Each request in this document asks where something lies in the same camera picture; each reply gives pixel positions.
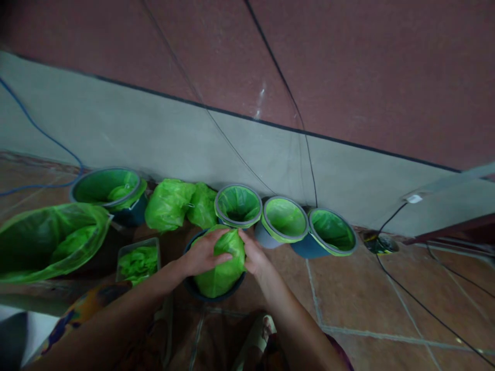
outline white object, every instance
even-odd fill
[[[418,194],[414,194],[406,198],[406,201],[410,204],[417,204],[418,202],[423,201],[423,197]]]
[[[24,312],[23,309],[0,305],[0,321],[12,317],[14,314]],[[53,331],[60,318],[48,314],[27,312],[27,340],[26,349],[22,357],[21,366],[24,367],[34,355],[45,339]]]

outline person's right hand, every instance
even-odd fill
[[[244,266],[248,272],[254,276],[257,276],[268,262],[268,258],[255,238],[248,235],[242,229],[239,229],[239,236],[244,241],[244,250],[246,252],[246,261],[244,262]]]

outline gray bucket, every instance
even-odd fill
[[[271,223],[271,221],[267,215],[267,205],[270,202],[277,200],[277,199],[289,201],[290,203],[292,203],[294,206],[296,206],[299,209],[299,211],[301,212],[301,217],[304,218],[304,221],[305,221],[305,226],[303,229],[301,229],[300,233],[297,233],[295,235],[284,234],[273,226],[273,224]],[[281,197],[281,196],[274,196],[274,197],[269,198],[263,206],[262,220],[263,219],[266,221],[266,223],[268,224],[268,227],[272,230],[273,233],[275,233],[277,235],[277,238],[278,238],[278,239],[274,238],[268,232],[268,230],[263,225],[262,221],[258,222],[258,224],[256,225],[256,228],[254,230],[255,237],[258,240],[258,242],[261,244],[261,246],[263,246],[264,248],[267,248],[267,249],[274,249],[274,248],[279,247],[279,246],[286,244],[286,243],[294,243],[294,242],[300,241],[308,234],[308,231],[309,231],[309,222],[308,222],[308,217],[307,217],[306,213],[304,212],[303,208],[300,205],[298,205],[295,201],[291,200],[290,198]]]
[[[235,220],[235,218],[233,218],[231,215],[228,215],[221,210],[221,208],[219,206],[219,197],[221,197],[223,192],[225,192],[228,188],[231,188],[231,187],[245,189],[248,192],[252,193],[253,197],[257,198],[257,202],[259,205],[259,212],[256,215],[253,215],[253,217],[250,218],[249,220],[244,220],[244,221]],[[217,196],[215,197],[215,213],[217,214],[217,217],[219,218],[219,223],[225,224],[229,227],[246,229],[246,228],[253,226],[260,219],[262,210],[263,210],[263,205],[261,202],[261,197],[259,197],[259,195],[256,191],[254,191],[253,189],[251,189],[251,188],[249,188],[243,184],[229,184],[226,187],[219,190],[217,193]]]

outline foot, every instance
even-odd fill
[[[268,338],[277,330],[273,324],[273,319],[268,314],[263,314],[256,318],[242,349],[237,356],[233,371],[254,370],[261,356],[267,347]]]

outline sandal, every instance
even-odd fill
[[[247,335],[247,339],[244,342],[244,345],[237,356],[234,365],[232,367],[232,371],[242,371],[244,368],[244,361],[246,359],[246,355],[248,350],[251,347],[257,347],[261,350],[261,353],[264,353],[267,347],[267,340],[263,337],[263,331],[265,327],[268,327],[268,335],[274,334],[277,332],[275,328],[275,324],[273,323],[272,316],[268,314],[262,314],[256,318],[254,321],[249,334]]]

